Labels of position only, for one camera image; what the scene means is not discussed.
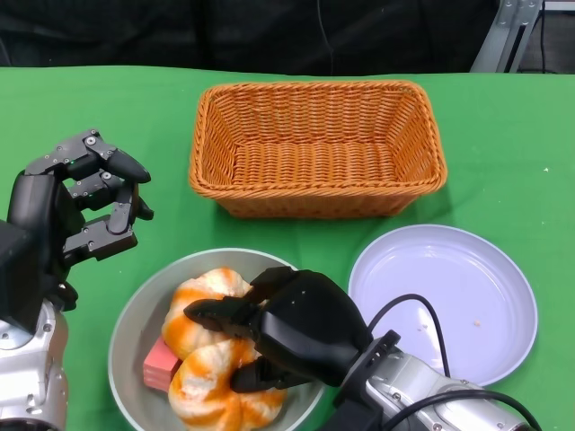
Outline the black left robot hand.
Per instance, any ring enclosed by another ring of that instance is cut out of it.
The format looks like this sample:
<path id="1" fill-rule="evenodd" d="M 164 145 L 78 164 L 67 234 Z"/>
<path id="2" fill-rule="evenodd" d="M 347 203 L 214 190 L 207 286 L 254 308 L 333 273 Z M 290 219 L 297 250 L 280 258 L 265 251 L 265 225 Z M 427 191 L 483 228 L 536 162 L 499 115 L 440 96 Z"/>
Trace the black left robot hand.
<path id="1" fill-rule="evenodd" d="M 139 196 L 149 172 L 89 129 L 29 163 L 1 223 L 1 319 L 30 334 L 49 300 L 75 309 L 70 269 L 137 245 L 133 224 L 154 212 Z"/>

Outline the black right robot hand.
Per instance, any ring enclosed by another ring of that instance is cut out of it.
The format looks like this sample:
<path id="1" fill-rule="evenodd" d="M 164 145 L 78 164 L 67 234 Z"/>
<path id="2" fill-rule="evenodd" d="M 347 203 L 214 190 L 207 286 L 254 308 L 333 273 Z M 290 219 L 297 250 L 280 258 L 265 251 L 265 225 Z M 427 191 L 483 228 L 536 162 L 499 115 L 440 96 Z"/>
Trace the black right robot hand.
<path id="1" fill-rule="evenodd" d="M 233 372 L 238 393 L 318 381 L 340 386 L 373 340 L 358 307 L 312 270 L 268 268 L 242 297 L 190 303 L 185 316 L 207 330 L 250 339 L 259 358 Z"/>

